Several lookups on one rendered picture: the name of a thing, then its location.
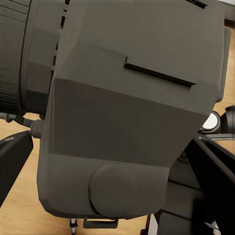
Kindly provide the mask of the digital camera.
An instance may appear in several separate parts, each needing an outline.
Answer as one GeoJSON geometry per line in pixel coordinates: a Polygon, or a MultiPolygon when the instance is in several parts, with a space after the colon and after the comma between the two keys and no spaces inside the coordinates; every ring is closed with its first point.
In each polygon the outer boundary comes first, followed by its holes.
{"type": "Polygon", "coordinates": [[[40,115],[44,210],[85,229],[157,213],[223,100],[231,34],[218,0],[0,0],[0,113],[40,115]]]}

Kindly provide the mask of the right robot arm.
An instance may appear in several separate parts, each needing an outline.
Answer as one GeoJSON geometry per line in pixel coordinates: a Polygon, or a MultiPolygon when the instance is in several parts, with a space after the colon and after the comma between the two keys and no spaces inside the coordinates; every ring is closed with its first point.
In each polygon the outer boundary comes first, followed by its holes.
{"type": "Polygon", "coordinates": [[[235,140],[235,104],[226,108],[226,113],[212,111],[210,117],[198,131],[213,141],[235,140]]]}

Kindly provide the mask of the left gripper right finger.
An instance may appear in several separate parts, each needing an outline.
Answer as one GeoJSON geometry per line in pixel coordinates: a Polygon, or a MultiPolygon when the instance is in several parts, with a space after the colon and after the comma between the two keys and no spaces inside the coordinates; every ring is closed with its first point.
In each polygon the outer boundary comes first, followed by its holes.
{"type": "Polygon", "coordinates": [[[184,152],[221,235],[235,235],[235,155],[200,133],[184,152]]]}

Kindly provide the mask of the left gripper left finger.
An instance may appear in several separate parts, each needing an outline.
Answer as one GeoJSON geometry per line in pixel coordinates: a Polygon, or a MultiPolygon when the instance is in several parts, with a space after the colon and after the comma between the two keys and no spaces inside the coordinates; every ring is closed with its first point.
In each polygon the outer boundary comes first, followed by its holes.
{"type": "Polygon", "coordinates": [[[29,131],[0,141],[0,208],[33,150],[29,131]]]}

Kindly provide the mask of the camera tripod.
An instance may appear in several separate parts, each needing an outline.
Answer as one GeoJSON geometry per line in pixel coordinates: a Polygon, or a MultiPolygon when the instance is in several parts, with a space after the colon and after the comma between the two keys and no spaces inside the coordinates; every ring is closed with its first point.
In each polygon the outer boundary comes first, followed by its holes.
{"type": "MultiPolygon", "coordinates": [[[[31,119],[26,119],[25,117],[20,117],[20,116],[10,115],[10,114],[4,114],[4,113],[0,113],[0,119],[6,120],[7,123],[11,123],[14,120],[18,124],[21,124],[21,125],[29,127],[29,128],[30,128],[30,126],[32,124],[32,120],[31,119]]],[[[72,229],[72,235],[75,235],[75,233],[76,233],[75,228],[78,227],[77,219],[76,218],[72,218],[70,220],[69,226],[72,229]]]]}

